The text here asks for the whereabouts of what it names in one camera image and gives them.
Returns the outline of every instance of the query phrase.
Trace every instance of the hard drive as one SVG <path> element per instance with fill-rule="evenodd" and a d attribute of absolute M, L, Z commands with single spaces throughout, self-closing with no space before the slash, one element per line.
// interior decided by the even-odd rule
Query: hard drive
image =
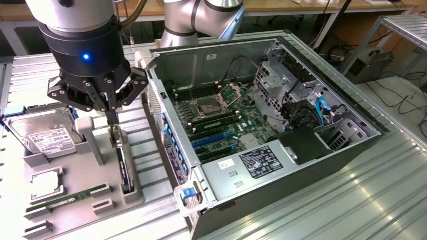
<path fill-rule="evenodd" d="M 76 152 L 84 138 L 76 131 L 74 109 L 62 103 L 6 108 L 2 125 L 14 135 L 30 155 L 41 153 L 48 159 Z"/>

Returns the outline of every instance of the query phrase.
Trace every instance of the silver cylinder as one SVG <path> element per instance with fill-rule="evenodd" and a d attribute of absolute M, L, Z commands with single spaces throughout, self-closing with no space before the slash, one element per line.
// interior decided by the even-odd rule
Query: silver cylinder
<path fill-rule="evenodd" d="M 243 22 L 244 6 L 231 12 L 217 11 L 216 9 L 212 9 L 205 2 L 208 1 L 201 1 L 199 6 L 195 29 L 200 33 L 229 41 L 236 35 L 239 26 Z"/>
<path fill-rule="evenodd" d="M 199 43 L 197 32 L 231 40 L 243 21 L 243 0 L 164 0 L 161 47 Z"/>
<path fill-rule="evenodd" d="M 92 31 L 105 25 L 114 14 L 112 0 L 25 1 L 37 21 L 58 32 Z"/>

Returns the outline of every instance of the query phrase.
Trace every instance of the power supply label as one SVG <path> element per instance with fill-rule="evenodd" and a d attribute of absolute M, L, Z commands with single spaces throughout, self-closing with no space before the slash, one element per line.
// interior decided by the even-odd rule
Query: power supply label
<path fill-rule="evenodd" d="M 240 155 L 240 159 L 253 179 L 259 179 L 283 169 L 283 165 L 269 146 Z"/>
<path fill-rule="evenodd" d="M 74 142 L 68 134 L 66 128 L 53 129 L 50 131 L 29 134 L 34 146 L 45 155 L 60 153 L 65 150 L 74 149 Z"/>

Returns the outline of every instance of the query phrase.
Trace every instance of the silver robot arm joint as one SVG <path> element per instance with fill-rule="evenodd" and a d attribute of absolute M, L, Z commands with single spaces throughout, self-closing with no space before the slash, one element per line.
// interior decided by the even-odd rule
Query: silver robot arm joint
<path fill-rule="evenodd" d="M 231 40 L 243 21 L 243 0 L 164 0 L 161 47 L 199 43 L 197 32 Z"/>

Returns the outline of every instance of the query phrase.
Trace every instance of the aluminum extrusion table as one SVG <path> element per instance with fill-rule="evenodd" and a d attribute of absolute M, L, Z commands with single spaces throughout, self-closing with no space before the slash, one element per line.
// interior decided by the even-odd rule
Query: aluminum extrusion table
<path fill-rule="evenodd" d="M 281 35 L 355 101 L 369 111 L 391 133 L 344 169 L 289 197 L 211 233 L 204 239 L 425 239 L 427 238 L 427 154 L 425 144 L 367 99 L 352 83 L 292 35 L 283 32 L 244 34 L 237 39 Z M 155 44 L 125 47 L 133 52 Z M 45 104 L 46 82 L 58 66 L 50 54 L 16 57 L 0 66 L 1 105 Z M 106 131 L 104 117 L 94 117 L 96 133 Z M 129 133 L 132 154 L 145 203 L 140 208 L 94 223 L 60 239 L 189 239 L 184 218 L 172 197 L 172 188 L 140 101 L 118 114 Z M 9 135 L 1 138 L 0 152 L 0 238 L 20 239 L 24 224 L 17 191 L 22 180 L 22 151 Z"/>
<path fill-rule="evenodd" d="M 379 17 L 371 30 L 368 31 L 367 36 L 355 53 L 344 60 L 339 68 L 339 71 L 344 75 L 355 64 L 359 54 L 368 47 L 369 41 L 377 34 L 380 27 L 388 28 L 393 33 L 399 34 L 411 43 L 413 43 L 420 49 L 427 51 L 427 15 L 416 14 L 401 16 L 381 16 Z"/>

